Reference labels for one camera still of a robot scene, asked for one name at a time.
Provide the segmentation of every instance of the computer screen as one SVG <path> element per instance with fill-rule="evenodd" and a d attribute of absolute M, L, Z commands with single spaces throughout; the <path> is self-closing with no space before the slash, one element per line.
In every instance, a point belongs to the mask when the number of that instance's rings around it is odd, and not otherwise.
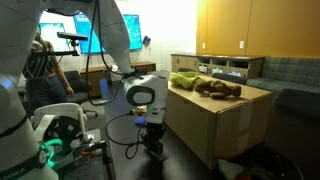
<path fill-rule="evenodd" d="M 40 23 L 41 38 L 49 41 L 55 51 L 69 51 L 68 40 L 57 36 L 57 32 L 65 32 L 63 23 Z"/>
<path fill-rule="evenodd" d="M 84 14 L 78 14 L 73 17 L 76 26 L 77 34 L 82 34 L 88 37 L 88 41 L 79 41 L 81 54 L 88 54 L 88 47 L 90 42 L 91 22 Z M 124 14 L 123 19 L 126 23 L 129 39 L 130 39 L 130 50 L 142 49 L 141 31 L 139 15 L 136 14 Z M 100 41 L 93 31 L 91 41 L 91 53 L 100 53 Z"/>

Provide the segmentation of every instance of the box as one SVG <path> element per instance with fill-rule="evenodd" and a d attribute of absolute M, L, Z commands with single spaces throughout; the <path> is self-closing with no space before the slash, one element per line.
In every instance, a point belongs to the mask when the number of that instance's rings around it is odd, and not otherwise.
<path fill-rule="evenodd" d="M 165 123 L 209 169 L 264 141 L 272 93 L 242 86 L 240 98 L 211 99 L 171 82 L 168 88 Z"/>

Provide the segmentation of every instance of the floor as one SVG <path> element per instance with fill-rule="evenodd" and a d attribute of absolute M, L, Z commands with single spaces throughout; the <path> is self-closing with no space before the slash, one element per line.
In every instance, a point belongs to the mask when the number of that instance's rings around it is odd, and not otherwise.
<path fill-rule="evenodd" d="M 94 117 L 88 113 L 87 129 L 105 127 L 104 107 L 95 107 L 89 102 L 82 104 L 85 109 L 96 110 Z M 301 170 L 304 180 L 320 177 L 320 119 L 292 112 L 280 107 L 274 108 L 265 144 L 294 162 Z"/>

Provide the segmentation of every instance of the sofa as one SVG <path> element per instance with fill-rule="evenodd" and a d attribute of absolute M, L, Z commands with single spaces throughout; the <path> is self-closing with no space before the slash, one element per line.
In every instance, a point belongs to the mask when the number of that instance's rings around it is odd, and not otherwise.
<path fill-rule="evenodd" d="M 276 105 L 320 117 L 320 59 L 266 57 L 246 85 L 271 91 Z"/>

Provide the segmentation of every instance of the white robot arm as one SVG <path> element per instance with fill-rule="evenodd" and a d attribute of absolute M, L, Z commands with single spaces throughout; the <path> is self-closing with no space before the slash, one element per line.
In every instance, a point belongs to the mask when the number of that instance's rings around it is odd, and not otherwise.
<path fill-rule="evenodd" d="M 128 102 L 148 105 L 150 127 L 162 126 L 167 80 L 152 75 L 131 77 L 134 69 L 129 58 L 127 28 L 114 0 L 0 0 L 0 179 L 58 179 L 45 163 L 16 88 L 45 9 L 69 15 L 81 11 L 89 19 L 95 16 L 92 23 L 102 46 L 120 72 L 127 74 Z M 153 138 L 145 139 L 147 145 L 154 142 Z M 30 159 L 38 161 L 36 167 L 29 163 Z"/>

